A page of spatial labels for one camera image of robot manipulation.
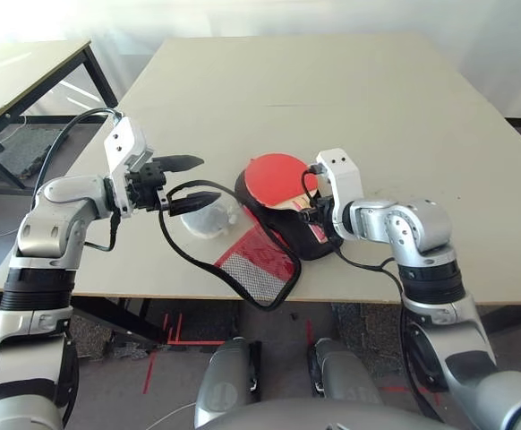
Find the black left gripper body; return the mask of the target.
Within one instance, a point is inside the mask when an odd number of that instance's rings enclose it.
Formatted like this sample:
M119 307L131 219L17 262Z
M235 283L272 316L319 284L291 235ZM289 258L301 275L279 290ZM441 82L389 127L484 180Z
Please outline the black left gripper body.
M165 171L158 159L145 163L137 172L125 175L126 190L136 210L159 211L168 207Z

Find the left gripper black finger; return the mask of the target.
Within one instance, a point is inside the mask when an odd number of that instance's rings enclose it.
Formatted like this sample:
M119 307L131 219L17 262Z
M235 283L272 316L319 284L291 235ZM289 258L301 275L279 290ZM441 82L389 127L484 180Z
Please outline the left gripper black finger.
M193 155L170 155L156 157L155 161L163 172L183 172L196 168L204 163L204 160Z
M216 192L189 193L185 197L170 200L167 211L170 215L183 215L198 211L215 202L220 196L221 193Z

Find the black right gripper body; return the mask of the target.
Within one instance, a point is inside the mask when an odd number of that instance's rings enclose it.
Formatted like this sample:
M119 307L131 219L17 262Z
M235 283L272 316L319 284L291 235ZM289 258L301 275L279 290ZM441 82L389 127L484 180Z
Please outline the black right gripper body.
M342 238L337 234L332 223L334 202L331 197L318 197L310 206L301 209L299 216L304 224L321 244L342 245Z

